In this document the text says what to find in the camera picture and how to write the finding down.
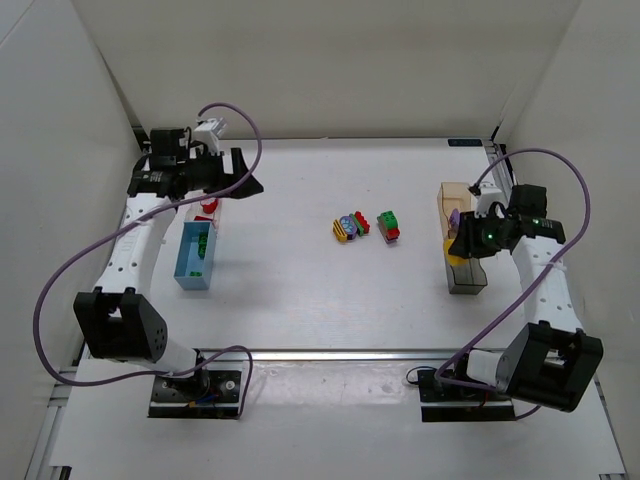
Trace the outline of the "yellow purple green lego stack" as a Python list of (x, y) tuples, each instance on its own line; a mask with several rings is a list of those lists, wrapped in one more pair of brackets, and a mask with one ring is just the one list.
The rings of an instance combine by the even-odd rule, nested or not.
[(370, 228), (369, 222), (359, 210), (341, 216), (332, 222), (332, 233), (335, 239), (341, 244), (368, 235)]

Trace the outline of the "yellow round lego brick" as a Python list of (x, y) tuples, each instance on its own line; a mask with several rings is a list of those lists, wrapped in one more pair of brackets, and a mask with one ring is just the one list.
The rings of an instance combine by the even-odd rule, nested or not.
[(466, 265), (468, 263), (467, 259), (461, 258), (459, 256), (456, 255), (451, 255), (449, 253), (445, 254), (445, 258), (448, 262), (448, 264), (452, 267), (459, 267), (459, 266), (463, 266)]

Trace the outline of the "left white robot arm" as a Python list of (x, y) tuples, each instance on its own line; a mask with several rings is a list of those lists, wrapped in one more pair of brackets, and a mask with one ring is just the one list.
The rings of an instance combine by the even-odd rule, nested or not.
[(221, 119), (195, 129), (154, 129), (150, 150), (134, 166), (121, 225), (108, 264), (90, 292), (76, 295), (73, 309), (91, 355), (131, 362), (176, 374), (198, 362), (195, 349), (172, 340), (149, 300), (152, 274), (162, 240), (191, 192), (220, 192), (244, 199), (263, 192), (248, 173), (242, 152), (231, 151), (232, 169), (223, 167)]

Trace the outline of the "red green top lego stack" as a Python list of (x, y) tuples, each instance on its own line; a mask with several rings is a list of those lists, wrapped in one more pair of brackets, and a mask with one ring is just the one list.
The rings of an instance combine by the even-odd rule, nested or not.
[(398, 220), (393, 211), (382, 212), (377, 217), (377, 223), (381, 235), (387, 244), (395, 243), (400, 237)]

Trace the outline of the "red flower lego piece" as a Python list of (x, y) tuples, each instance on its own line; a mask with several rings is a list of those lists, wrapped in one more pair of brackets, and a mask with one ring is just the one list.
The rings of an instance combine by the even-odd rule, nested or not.
[(218, 198), (207, 199), (200, 202), (201, 210), (207, 215), (213, 215), (218, 205)]

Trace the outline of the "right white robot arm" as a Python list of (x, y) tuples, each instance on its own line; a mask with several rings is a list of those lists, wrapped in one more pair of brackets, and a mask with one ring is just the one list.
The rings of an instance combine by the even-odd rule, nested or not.
[(570, 247), (562, 223), (547, 216), (543, 187), (517, 185), (508, 202), (482, 182), (470, 188), (473, 210), (454, 212), (452, 259), (480, 260), (501, 251), (516, 266), (521, 295), (507, 311), (524, 310), (525, 324), (500, 353), (475, 341), (440, 371), (440, 383), (484, 390), (540, 407), (572, 412), (604, 355), (600, 339), (585, 333), (573, 307), (562, 263)]

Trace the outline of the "red green lego stack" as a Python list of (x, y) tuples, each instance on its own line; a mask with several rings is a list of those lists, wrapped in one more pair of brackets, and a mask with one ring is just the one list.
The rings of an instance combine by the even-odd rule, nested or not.
[(398, 220), (393, 211), (382, 212), (377, 217), (377, 223), (381, 235), (387, 244), (395, 243), (400, 237)]
[(208, 233), (200, 232), (193, 238), (190, 250), (188, 274), (190, 277), (202, 277), (208, 246)]

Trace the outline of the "purple lego piece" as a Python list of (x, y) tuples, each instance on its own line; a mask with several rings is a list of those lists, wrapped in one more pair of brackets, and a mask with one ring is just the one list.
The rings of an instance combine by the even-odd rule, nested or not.
[(460, 226), (460, 211), (458, 209), (454, 209), (448, 219), (449, 229), (451, 231), (457, 232)]

